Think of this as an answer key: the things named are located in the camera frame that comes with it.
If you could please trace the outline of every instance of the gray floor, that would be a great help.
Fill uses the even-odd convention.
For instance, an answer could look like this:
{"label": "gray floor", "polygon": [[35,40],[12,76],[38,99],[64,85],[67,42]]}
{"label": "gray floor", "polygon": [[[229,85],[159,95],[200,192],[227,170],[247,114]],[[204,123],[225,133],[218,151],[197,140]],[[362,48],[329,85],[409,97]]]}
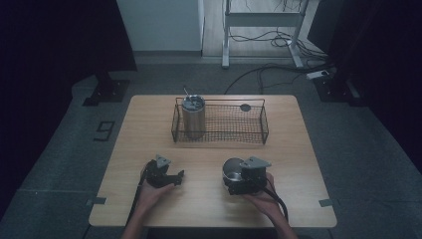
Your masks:
{"label": "gray floor", "polygon": [[[83,238],[90,201],[101,185],[131,96],[183,94],[183,85],[197,94],[221,95],[237,77],[262,64],[239,60],[222,70],[219,59],[157,57],[138,62],[137,73],[112,74],[115,80],[130,80],[122,103],[83,107],[97,81],[91,77],[74,86],[67,114],[0,223],[0,238]],[[270,85],[288,83],[296,75],[273,70],[263,77]],[[228,94],[257,93],[252,74]],[[370,109],[322,103],[304,75],[264,94],[297,97],[333,201],[337,225],[297,228],[302,238],[422,238],[422,176]],[[104,137],[97,128],[106,120],[115,121],[109,141],[94,141]],[[118,238],[121,230],[92,227],[86,238]]]}

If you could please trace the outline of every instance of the metal rack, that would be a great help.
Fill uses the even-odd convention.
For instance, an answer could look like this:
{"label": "metal rack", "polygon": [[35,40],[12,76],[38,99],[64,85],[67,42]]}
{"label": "metal rack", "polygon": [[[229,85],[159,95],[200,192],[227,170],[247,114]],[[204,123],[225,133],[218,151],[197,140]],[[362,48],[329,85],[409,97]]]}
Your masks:
{"label": "metal rack", "polygon": [[264,99],[206,100],[205,131],[191,138],[183,123],[182,98],[176,98],[171,133],[174,142],[237,141],[263,143],[269,134]]}
{"label": "metal rack", "polygon": [[304,23],[309,0],[305,0],[300,12],[287,13],[232,13],[230,12],[231,0],[226,0],[226,12],[224,13],[224,42],[223,63],[224,69],[229,68],[229,30],[230,27],[295,27],[292,41],[288,41],[289,51],[297,68],[304,64],[299,57],[297,45],[299,33]]}

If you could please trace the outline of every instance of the metal shelf frame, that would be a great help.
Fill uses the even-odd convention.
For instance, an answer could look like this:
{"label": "metal shelf frame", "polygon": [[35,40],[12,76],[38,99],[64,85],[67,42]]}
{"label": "metal shelf frame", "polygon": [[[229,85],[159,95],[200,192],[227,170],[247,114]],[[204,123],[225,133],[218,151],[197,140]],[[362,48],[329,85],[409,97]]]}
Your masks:
{"label": "metal shelf frame", "polygon": [[295,33],[291,41],[288,41],[289,51],[297,68],[304,64],[299,56],[298,36],[304,23],[309,0],[305,0],[300,12],[288,13],[234,13],[230,12],[231,0],[226,0],[224,13],[224,41],[223,63],[224,69],[229,68],[229,30],[231,27],[295,27]]}

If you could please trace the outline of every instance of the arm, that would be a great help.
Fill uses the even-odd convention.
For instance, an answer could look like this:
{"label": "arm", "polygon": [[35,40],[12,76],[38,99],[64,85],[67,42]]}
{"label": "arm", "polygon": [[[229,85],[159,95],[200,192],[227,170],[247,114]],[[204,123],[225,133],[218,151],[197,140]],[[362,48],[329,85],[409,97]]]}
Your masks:
{"label": "arm", "polygon": [[143,221],[149,209],[158,201],[158,199],[167,191],[173,189],[174,184],[168,184],[161,188],[154,188],[146,180],[142,184],[142,189],[137,200],[136,208],[132,217],[124,228],[121,239],[135,239],[140,237]]}
{"label": "arm", "polygon": [[[274,185],[274,177],[271,173],[267,172],[267,178]],[[267,188],[273,191],[269,183],[267,183]],[[298,239],[298,236],[283,215],[279,203],[270,195],[262,191],[258,195],[243,195],[243,197],[251,201],[260,212],[271,220],[280,239]]]}

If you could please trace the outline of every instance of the power strip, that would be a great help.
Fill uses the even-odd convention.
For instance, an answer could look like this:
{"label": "power strip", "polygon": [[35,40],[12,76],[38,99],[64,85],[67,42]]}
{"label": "power strip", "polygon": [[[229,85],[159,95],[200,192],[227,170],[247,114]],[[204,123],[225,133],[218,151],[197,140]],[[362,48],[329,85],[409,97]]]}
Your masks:
{"label": "power strip", "polygon": [[329,72],[328,71],[320,71],[320,72],[314,72],[307,74],[308,80],[314,80],[318,78],[329,78]]}

